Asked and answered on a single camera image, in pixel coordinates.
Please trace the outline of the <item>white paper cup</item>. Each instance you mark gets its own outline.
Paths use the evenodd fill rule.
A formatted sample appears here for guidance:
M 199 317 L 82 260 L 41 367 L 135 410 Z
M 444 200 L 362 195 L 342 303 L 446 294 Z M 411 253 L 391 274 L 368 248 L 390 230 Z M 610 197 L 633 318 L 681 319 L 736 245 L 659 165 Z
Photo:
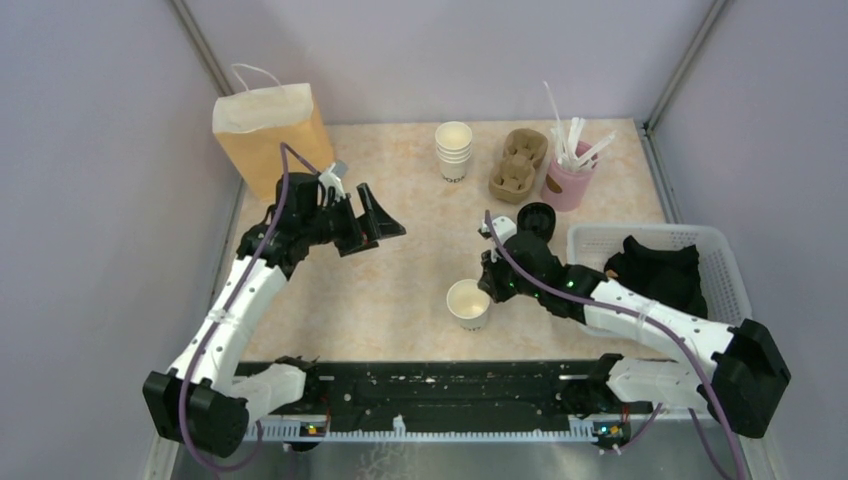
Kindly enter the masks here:
M 446 306 L 463 329 L 478 331 L 488 324 L 491 298 L 476 280 L 463 279 L 448 290 Z

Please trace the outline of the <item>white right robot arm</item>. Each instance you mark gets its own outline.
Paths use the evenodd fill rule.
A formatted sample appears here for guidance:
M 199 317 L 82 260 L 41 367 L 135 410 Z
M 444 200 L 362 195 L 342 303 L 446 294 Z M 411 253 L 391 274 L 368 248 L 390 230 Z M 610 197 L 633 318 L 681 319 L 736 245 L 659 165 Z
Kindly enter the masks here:
M 534 299 L 555 317 L 602 329 L 667 355 L 665 361 L 612 355 L 586 385 L 589 404 L 612 412 L 623 402 L 706 410 L 735 434 L 765 435 L 791 381 L 766 325 L 733 326 L 652 300 L 606 274 L 564 264 L 546 241 L 486 212 L 480 235 L 492 242 L 478 282 L 493 302 Z

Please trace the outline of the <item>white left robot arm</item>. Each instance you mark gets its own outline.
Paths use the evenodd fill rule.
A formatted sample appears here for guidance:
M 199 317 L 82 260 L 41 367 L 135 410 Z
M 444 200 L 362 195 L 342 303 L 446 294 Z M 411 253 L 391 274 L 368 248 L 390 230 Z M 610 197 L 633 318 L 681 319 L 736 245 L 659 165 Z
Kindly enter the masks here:
M 274 203 L 242 236 L 225 286 L 199 330 L 166 372 L 152 371 L 143 383 L 160 437 L 202 458 L 227 458 L 273 410 L 288 405 L 303 414 L 317 407 L 321 388 L 303 364 L 274 363 L 241 381 L 235 374 L 259 320 L 312 247 L 330 244 L 345 257 L 405 234 L 367 184 L 356 191 L 361 214 L 329 171 L 280 178 Z

